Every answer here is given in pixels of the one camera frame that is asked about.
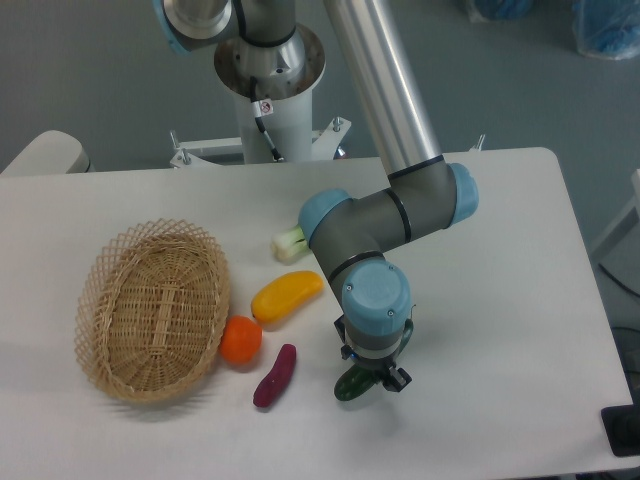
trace orange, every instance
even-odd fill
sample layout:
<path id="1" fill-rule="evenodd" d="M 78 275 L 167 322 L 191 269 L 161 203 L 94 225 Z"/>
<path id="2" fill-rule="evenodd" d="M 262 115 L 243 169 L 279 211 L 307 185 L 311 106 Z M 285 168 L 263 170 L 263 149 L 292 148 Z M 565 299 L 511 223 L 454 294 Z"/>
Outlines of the orange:
<path id="1" fill-rule="evenodd" d="M 219 352 L 229 363 L 244 364 L 260 350 L 262 344 L 262 328 L 253 320 L 241 315 L 234 315 L 227 320 L 224 334 L 220 341 Z"/>

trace white table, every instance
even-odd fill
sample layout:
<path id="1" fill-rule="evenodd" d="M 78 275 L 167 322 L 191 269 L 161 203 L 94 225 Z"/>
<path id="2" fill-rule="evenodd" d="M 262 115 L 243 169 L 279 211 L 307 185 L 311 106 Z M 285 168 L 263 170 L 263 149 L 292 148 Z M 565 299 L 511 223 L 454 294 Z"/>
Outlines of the white table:
<path id="1" fill-rule="evenodd" d="M 413 383 L 333 397 L 348 363 L 327 289 L 265 332 L 254 370 L 217 367 L 186 401 L 133 408 L 87 382 L 73 353 L 77 298 L 100 248 L 160 217 L 207 228 L 227 253 L 232 313 L 249 314 L 285 267 L 271 234 L 329 187 L 387 185 L 376 160 L 0 179 L 0 478 L 478 479 L 633 467 L 600 409 L 630 396 L 555 156 L 447 155 L 481 192 L 471 219 L 390 252 L 407 274 Z M 282 343 L 298 347 L 286 394 L 254 410 Z"/>

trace cable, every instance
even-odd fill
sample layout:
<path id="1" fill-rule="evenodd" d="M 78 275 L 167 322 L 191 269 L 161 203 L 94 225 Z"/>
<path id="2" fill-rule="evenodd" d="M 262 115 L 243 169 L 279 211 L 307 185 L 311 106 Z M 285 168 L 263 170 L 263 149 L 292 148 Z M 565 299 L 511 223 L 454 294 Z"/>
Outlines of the cable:
<path id="1" fill-rule="evenodd" d="M 609 278 L 609 280 L 611 280 L 613 283 L 618 285 L 622 290 L 624 290 L 625 292 L 627 292 L 629 295 L 633 297 L 640 298 L 640 293 L 627 287 L 624 283 L 618 280 L 609 270 L 607 270 L 607 268 L 604 265 L 599 263 L 598 267 L 600 268 L 600 270 L 602 270 L 602 273 L 604 273 Z"/>
<path id="2" fill-rule="evenodd" d="M 251 103 L 255 103 L 258 101 L 258 96 L 256 95 L 256 87 L 258 86 L 258 79 L 256 77 L 249 78 L 249 100 Z M 256 116 L 256 125 L 258 126 L 258 130 L 262 133 L 267 145 L 269 146 L 269 150 L 271 150 L 271 154 L 273 155 L 273 160 L 275 162 L 284 162 L 284 157 L 280 154 L 278 149 L 271 140 L 271 136 L 269 132 L 267 132 L 266 127 L 264 126 L 264 122 L 262 121 L 262 117 Z"/>
<path id="3" fill-rule="evenodd" d="M 611 327 L 611 330 L 626 330 L 628 332 L 640 333 L 640 330 L 631 327 Z"/>

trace gray floor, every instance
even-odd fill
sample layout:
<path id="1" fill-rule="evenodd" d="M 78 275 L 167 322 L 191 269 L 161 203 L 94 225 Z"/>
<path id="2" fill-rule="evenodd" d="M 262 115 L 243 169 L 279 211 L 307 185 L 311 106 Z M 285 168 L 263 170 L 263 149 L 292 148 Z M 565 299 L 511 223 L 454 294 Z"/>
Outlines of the gray floor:
<path id="1" fill-rule="evenodd" d="M 640 57 L 577 55 L 567 0 L 492 24 L 470 24 L 453 0 L 391 5 L 443 149 L 467 150 L 485 133 L 486 148 L 553 150 L 590 243 L 631 197 L 640 168 Z M 301 0 L 298 14 L 327 53 L 315 127 L 349 118 L 351 156 L 375 155 L 322 2 Z M 0 44 L 0 170 L 51 129 L 79 139 L 98 170 L 167 166 L 170 129 L 183 140 L 237 135 L 212 51 L 175 56 L 150 1 L 2 1 Z M 640 290 L 634 235 L 606 261 Z M 598 281 L 612 323 L 637 327 L 638 303 Z"/>

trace bolt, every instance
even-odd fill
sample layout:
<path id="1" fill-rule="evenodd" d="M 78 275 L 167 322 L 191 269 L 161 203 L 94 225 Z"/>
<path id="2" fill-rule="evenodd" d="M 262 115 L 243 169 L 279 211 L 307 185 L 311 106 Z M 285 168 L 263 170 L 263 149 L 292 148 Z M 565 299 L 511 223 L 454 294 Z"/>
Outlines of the bolt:
<path id="1" fill-rule="evenodd" d="M 178 135 L 175 130 L 171 130 L 169 132 L 169 136 L 171 137 L 171 142 L 173 143 L 173 148 L 175 150 L 180 150 L 180 142 L 178 141 Z"/>
<path id="2" fill-rule="evenodd" d="M 185 165 L 191 165 L 191 157 L 189 156 L 189 153 L 187 153 L 186 148 L 182 149 L 182 161 Z"/>
<path id="3" fill-rule="evenodd" d="M 333 119 L 333 131 L 334 132 L 339 132 L 340 131 L 340 125 L 342 125 L 344 123 L 344 120 L 342 120 L 342 118 L 340 117 L 336 117 Z"/>

